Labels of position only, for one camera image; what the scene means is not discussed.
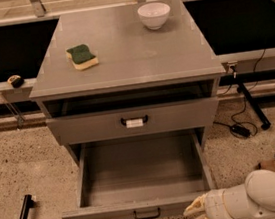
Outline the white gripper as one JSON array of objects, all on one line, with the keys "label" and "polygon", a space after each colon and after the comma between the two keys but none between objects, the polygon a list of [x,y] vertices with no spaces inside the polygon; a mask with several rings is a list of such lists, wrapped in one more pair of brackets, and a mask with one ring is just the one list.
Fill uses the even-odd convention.
[{"label": "white gripper", "polygon": [[198,196],[187,208],[183,214],[191,216],[198,212],[206,212],[208,219],[230,219],[223,203],[223,189],[212,190],[207,194]]}]

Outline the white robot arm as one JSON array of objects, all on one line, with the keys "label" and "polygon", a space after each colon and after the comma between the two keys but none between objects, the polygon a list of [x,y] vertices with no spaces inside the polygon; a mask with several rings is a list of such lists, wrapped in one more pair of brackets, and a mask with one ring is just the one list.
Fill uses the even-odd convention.
[{"label": "white robot arm", "polygon": [[275,219],[275,172],[256,170],[242,185],[219,189],[197,197],[184,210],[195,219]]}]

